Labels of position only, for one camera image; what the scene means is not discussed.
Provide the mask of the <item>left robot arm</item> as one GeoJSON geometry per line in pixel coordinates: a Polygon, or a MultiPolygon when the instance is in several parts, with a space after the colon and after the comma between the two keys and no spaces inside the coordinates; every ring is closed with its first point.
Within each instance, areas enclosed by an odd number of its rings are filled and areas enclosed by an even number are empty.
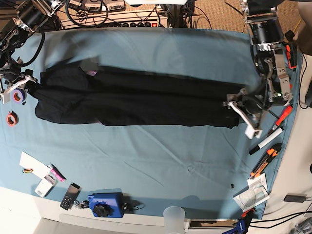
{"type": "Polygon", "coordinates": [[[277,15],[280,0],[241,0],[239,13],[248,27],[250,53],[260,85],[248,92],[228,93],[225,106],[259,130],[262,114],[272,106],[288,106],[293,99],[285,62],[285,39],[277,15]]]}

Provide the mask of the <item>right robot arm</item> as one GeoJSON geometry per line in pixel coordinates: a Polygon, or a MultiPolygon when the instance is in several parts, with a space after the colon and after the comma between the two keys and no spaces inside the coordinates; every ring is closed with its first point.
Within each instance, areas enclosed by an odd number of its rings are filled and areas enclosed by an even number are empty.
{"type": "Polygon", "coordinates": [[[11,93],[25,90],[29,82],[37,83],[33,71],[22,69],[32,64],[38,57],[45,41],[44,25],[65,5],[64,0],[29,0],[16,8],[16,15],[0,32],[0,100],[10,101],[11,93]],[[28,62],[12,58],[16,49],[21,48],[33,34],[40,32],[39,46],[28,62]]]}

